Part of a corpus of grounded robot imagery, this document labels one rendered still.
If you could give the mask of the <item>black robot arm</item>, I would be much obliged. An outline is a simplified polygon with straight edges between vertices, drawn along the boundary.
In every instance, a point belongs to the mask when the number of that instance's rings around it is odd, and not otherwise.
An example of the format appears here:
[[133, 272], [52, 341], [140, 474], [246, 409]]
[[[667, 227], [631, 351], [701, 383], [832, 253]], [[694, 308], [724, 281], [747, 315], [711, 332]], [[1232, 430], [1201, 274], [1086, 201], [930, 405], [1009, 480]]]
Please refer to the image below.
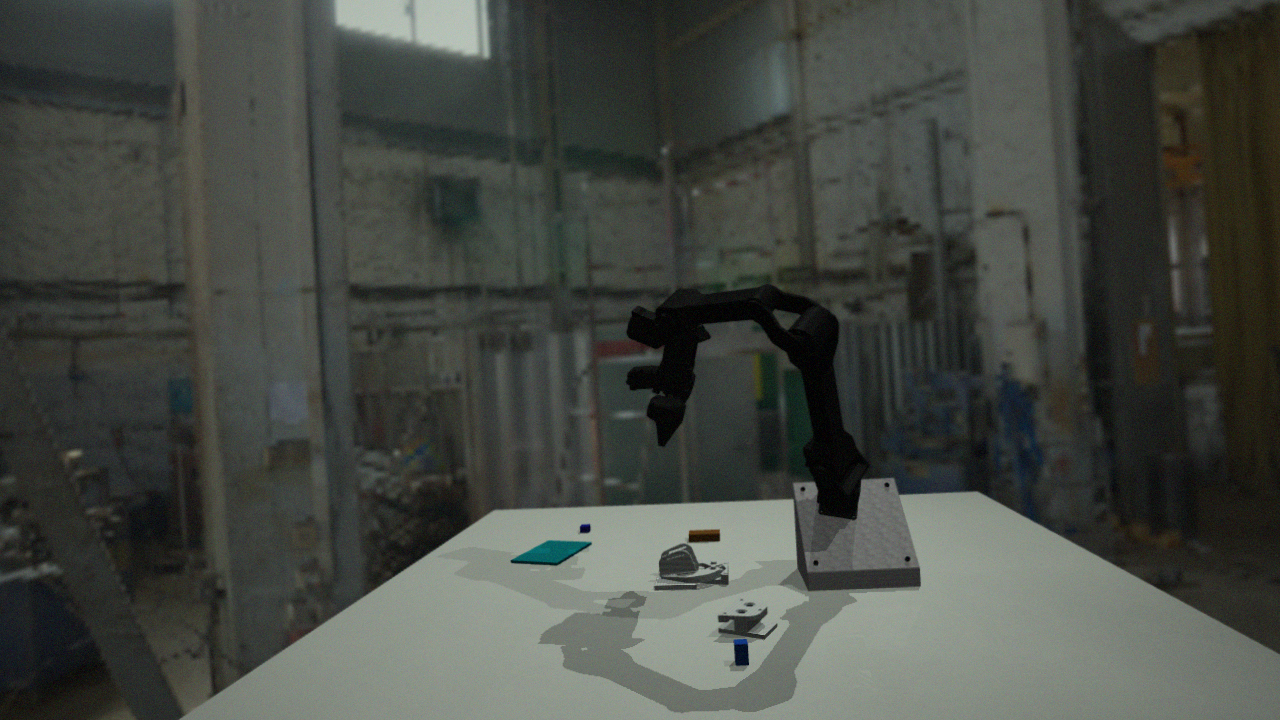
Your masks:
[[[786, 331], [774, 309], [801, 316]], [[676, 290], [655, 311], [635, 307], [627, 336], [652, 348], [666, 345], [663, 356], [675, 363], [692, 363], [698, 343], [710, 340], [701, 324], [754, 320], [763, 327], [771, 342], [785, 350], [803, 372], [813, 427], [812, 439], [804, 447], [805, 468], [818, 489], [818, 512], [856, 520], [861, 477], [870, 464], [842, 425], [833, 369], [838, 343], [835, 314], [806, 296], [786, 293], [773, 284], [718, 293]]]

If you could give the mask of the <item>teal rectangular plate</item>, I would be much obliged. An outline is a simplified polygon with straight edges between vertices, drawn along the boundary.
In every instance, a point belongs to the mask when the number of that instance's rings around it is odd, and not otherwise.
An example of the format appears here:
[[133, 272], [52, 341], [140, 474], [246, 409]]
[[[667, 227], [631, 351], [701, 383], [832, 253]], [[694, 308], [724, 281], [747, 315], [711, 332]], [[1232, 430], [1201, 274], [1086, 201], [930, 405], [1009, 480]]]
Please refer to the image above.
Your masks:
[[593, 542], [589, 541], [545, 541], [532, 550], [529, 550], [511, 562], [559, 565], [564, 560], [579, 553]]

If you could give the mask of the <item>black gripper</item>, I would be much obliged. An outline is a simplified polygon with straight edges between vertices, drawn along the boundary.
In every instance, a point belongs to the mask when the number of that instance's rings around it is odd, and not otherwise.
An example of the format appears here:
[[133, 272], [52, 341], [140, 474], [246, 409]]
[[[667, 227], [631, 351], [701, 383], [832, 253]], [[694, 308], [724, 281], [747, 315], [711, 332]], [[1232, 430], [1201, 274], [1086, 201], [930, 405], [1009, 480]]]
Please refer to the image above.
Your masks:
[[684, 421], [686, 401], [692, 392], [695, 374], [692, 363], [675, 363], [667, 357], [660, 361], [660, 391], [666, 396], [654, 396], [646, 409], [646, 416], [657, 421], [658, 445], [664, 447], [671, 436]]

